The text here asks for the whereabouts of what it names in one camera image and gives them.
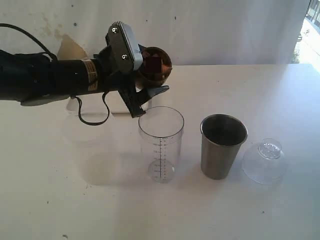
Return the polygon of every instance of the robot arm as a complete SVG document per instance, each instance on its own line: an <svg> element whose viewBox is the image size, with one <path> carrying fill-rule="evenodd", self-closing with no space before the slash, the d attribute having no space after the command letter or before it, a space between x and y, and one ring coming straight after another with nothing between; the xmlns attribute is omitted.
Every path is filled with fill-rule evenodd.
<svg viewBox="0 0 320 240"><path fill-rule="evenodd" d="M48 52L12 55L0 50L0 100L38 106L69 97L77 98L80 120L99 125L107 119L95 124L83 121L81 100L77 96L104 93L102 99L105 103L108 92L118 91L133 118L143 115L145 111L141 105L169 89L161 86L163 82L154 81L157 75L163 74L162 78L165 78L165 73L161 72L163 62L156 61L153 63L156 66L151 68L153 72L142 75L145 47L137 44L130 26L120 21L110 26L105 39L107 46L88 60L57 60L52 53L50 60L44 55ZM169 57L161 49L159 52ZM136 85L148 88L137 92Z"/></svg>

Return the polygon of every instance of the measuring cup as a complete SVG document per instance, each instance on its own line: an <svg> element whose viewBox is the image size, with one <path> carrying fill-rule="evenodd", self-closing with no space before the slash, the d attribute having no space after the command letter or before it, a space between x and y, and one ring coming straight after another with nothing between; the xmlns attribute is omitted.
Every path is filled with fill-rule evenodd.
<svg viewBox="0 0 320 240"><path fill-rule="evenodd" d="M141 153L148 175L157 183L168 183L175 174L181 151L184 117L168 106L148 109L139 120Z"/></svg>

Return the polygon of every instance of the transparent lid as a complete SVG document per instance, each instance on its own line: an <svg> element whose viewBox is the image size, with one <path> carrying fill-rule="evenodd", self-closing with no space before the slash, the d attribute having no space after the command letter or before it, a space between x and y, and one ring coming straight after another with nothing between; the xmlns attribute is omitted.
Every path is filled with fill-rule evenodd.
<svg viewBox="0 0 320 240"><path fill-rule="evenodd" d="M265 138L251 146L243 156L242 169L249 178L260 184L277 182L288 167L280 142Z"/></svg>

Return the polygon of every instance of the white wall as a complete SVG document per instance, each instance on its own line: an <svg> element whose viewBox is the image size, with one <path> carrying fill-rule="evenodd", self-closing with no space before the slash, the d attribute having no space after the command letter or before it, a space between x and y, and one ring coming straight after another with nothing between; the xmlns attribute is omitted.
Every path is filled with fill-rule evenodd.
<svg viewBox="0 0 320 240"><path fill-rule="evenodd" d="M1 0L0 22L30 31L54 53L62 34L88 54L97 53L105 46L109 25L121 20L132 26L142 45L163 48L175 65L271 64L289 61L308 4L309 0ZM8 29L0 31L0 48L11 53L39 50Z"/></svg>

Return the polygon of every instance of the metal cup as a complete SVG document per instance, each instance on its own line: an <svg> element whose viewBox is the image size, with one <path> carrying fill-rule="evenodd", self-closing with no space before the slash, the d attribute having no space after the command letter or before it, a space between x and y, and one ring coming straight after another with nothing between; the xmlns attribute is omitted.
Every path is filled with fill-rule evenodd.
<svg viewBox="0 0 320 240"><path fill-rule="evenodd" d="M201 125L201 170L208 178L224 179L247 137L246 126L233 116L214 114Z"/></svg>

